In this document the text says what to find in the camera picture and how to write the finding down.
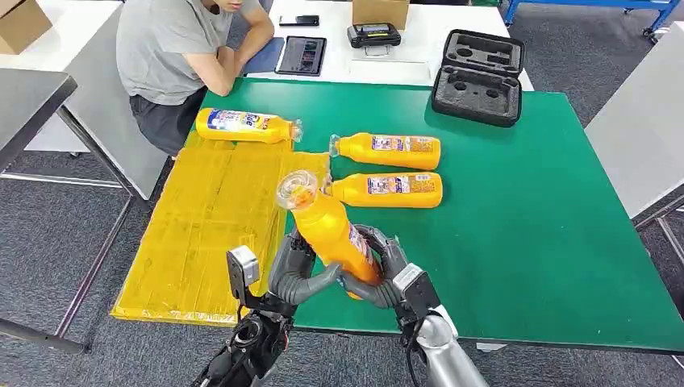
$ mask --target cardboard box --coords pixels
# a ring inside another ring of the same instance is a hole
[[[35,0],[0,0],[0,54],[19,54],[50,27]]]
[[[398,30],[406,28],[410,0],[352,0],[352,23],[392,23]]]

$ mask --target blue cart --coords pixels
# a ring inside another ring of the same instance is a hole
[[[557,4],[563,6],[617,6],[624,8],[624,13],[627,14],[632,10],[658,10],[658,17],[651,27],[644,29],[644,36],[653,39],[653,33],[672,13],[674,7],[679,4],[680,0],[510,0],[508,10],[506,11],[506,18],[503,22],[510,26],[513,24],[513,16],[515,10],[521,2],[533,2],[537,4]]]

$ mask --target bottle label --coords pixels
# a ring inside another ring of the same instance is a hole
[[[374,135],[371,148],[376,151],[432,152],[432,139],[415,135]]]
[[[351,223],[349,224],[349,241],[352,242],[354,247],[357,248],[363,256],[365,256],[366,262],[373,264],[373,253],[370,251],[363,235],[361,235],[357,228]]]
[[[206,125],[216,131],[263,131],[269,125],[267,114],[212,109]]]
[[[369,194],[410,194],[418,192],[435,192],[437,184],[430,175],[421,173],[417,175],[369,177]]]

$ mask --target floor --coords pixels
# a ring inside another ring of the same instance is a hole
[[[619,9],[523,4],[511,34],[527,44],[526,68],[536,89],[567,93],[587,124],[651,48],[640,31],[652,18],[649,11],[622,15]],[[674,18],[684,19],[684,8]],[[234,36],[235,45],[239,34]],[[13,168],[105,176],[87,155],[72,160],[26,152]],[[0,181],[0,198],[0,315],[51,331],[124,196],[112,189]],[[683,215],[667,219],[682,243]],[[182,386],[194,379],[228,329],[107,315],[148,219],[139,206],[128,215],[69,331],[69,338],[92,343],[92,353],[67,356],[0,336],[0,386]],[[684,269],[674,251],[656,225],[641,238],[684,311]],[[464,346],[492,386],[684,385],[684,369],[669,356],[512,345],[486,354]],[[394,338],[294,333],[268,385],[409,386],[404,361]],[[424,377],[422,366],[418,374]]]

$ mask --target yellow bottle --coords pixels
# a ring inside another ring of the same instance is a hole
[[[432,208],[442,201],[442,178],[432,172],[356,173],[332,182],[325,193],[357,207]]]
[[[440,154],[440,141],[434,137],[369,133],[330,137],[330,156],[342,155],[360,163],[432,170],[440,163]]]
[[[205,139],[230,141],[278,141],[302,139],[302,120],[286,121],[276,115],[220,110],[206,107],[195,119],[197,133]]]
[[[305,170],[290,173],[278,185],[276,198],[280,206],[292,211],[299,233],[323,264],[340,262],[343,270],[359,280],[371,285],[381,282],[370,247],[347,219],[344,205],[318,190],[316,176]]]

